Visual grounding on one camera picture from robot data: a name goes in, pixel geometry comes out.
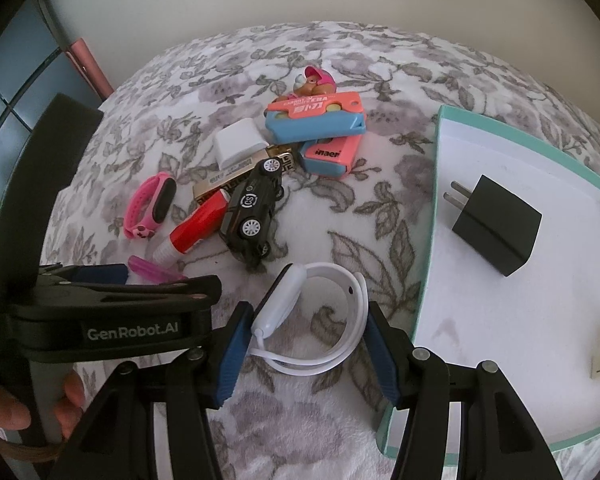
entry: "floral blanket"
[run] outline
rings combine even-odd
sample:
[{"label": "floral blanket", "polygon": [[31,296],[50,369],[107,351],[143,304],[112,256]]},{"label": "floral blanket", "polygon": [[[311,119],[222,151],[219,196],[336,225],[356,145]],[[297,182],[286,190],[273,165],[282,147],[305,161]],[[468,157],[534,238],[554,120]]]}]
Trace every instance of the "floral blanket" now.
[{"label": "floral blanket", "polygon": [[[434,130],[441,104],[485,114],[569,153],[600,174],[600,126],[557,91],[488,54],[426,34],[357,23],[313,22],[244,28],[193,40],[155,57],[102,105],[104,120],[71,186],[58,197],[43,260],[126,262],[148,256],[196,207],[193,183],[217,169],[211,134],[244,117],[264,131],[264,107],[290,91],[308,64],[340,90],[362,96],[368,132],[342,181],[302,171],[283,179],[264,264],[249,274],[215,235],[178,263],[187,276],[217,274],[222,326],[239,300],[259,303],[289,262],[332,261],[362,272],[369,297],[391,324],[412,328],[431,223]],[[147,243],[122,234],[139,184],[169,171],[178,191],[166,225]],[[267,344],[316,356],[344,329],[345,302],[320,278]],[[136,359],[143,366],[173,354]],[[89,399],[118,362],[79,364]],[[376,447],[384,400],[365,348],[320,376],[244,363],[233,397],[210,424],[224,478],[389,478],[393,462]],[[164,407],[157,406],[160,478],[170,478]],[[567,479],[600,468],[600,436],[556,453]],[[445,478],[455,478],[448,468]]]}]

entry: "toy car wheel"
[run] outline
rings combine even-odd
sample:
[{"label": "toy car wheel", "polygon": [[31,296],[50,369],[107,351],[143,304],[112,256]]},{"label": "toy car wheel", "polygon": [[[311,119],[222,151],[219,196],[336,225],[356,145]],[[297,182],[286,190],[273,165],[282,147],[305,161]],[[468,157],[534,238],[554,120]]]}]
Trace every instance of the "toy car wheel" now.
[{"label": "toy car wheel", "polygon": [[242,225],[240,226],[240,232],[246,238],[253,238],[257,236],[261,229],[260,222],[258,222],[255,218],[247,218]]},{"label": "toy car wheel", "polygon": [[280,161],[274,157],[268,158],[262,163],[262,169],[265,173],[275,173],[280,169]]}]

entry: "pink fitness band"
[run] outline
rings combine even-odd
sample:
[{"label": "pink fitness band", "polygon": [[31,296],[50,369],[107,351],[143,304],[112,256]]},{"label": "pink fitness band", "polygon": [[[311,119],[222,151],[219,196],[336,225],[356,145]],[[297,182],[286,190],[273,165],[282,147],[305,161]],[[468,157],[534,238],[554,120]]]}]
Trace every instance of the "pink fitness band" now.
[{"label": "pink fitness band", "polygon": [[127,238],[150,238],[167,216],[176,194],[176,181],[161,171],[142,183],[126,208],[123,230]]}]

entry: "metal prong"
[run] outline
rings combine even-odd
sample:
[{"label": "metal prong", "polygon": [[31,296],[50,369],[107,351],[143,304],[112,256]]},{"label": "metal prong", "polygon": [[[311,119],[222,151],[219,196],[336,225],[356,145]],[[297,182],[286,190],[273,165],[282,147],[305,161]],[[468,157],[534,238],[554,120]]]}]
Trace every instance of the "metal prong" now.
[{"label": "metal prong", "polygon": [[451,183],[451,189],[455,189],[461,195],[471,198],[471,191],[465,188],[462,184],[458,184],[455,180]]},{"label": "metal prong", "polygon": [[449,202],[452,206],[457,207],[460,211],[462,211],[462,209],[464,209],[464,204],[462,202],[460,202],[457,198],[449,195],[449,193],[445,193],[442,195],[442,198],[444,198],[447,202]]}]

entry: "orange and blue box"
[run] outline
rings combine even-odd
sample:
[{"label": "orange and blue box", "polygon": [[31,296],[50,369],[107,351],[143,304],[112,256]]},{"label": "orange and blue box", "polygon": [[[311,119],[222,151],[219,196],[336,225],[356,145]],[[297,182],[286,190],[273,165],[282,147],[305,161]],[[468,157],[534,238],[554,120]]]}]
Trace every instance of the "orange and blue box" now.
[{"label": "orange and blue box", "polygon": [[351,171],[360,140],[362,135],[335,137],[328,142],[308,140],[298,150],[299,162],[309,173],[342,178]]},{"label": "orange and blue box", "polygon": [[357,92],[314,95],[267,106],[265,126],[275,144],[347,137],[366,132]]}]

